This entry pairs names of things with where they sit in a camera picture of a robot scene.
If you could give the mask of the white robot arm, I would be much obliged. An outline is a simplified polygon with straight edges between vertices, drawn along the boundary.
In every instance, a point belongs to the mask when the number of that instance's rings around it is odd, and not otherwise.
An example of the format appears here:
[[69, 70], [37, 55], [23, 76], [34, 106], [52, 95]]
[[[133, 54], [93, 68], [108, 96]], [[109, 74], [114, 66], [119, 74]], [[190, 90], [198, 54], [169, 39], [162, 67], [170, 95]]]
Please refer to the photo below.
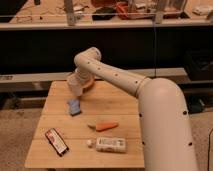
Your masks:
[[165, 78], [150, 79], [100, 61], [91, 47], [74, 57], [76, 77], [95, 75], [138, 99], [145, 171], [198, 171], [186, 100]]

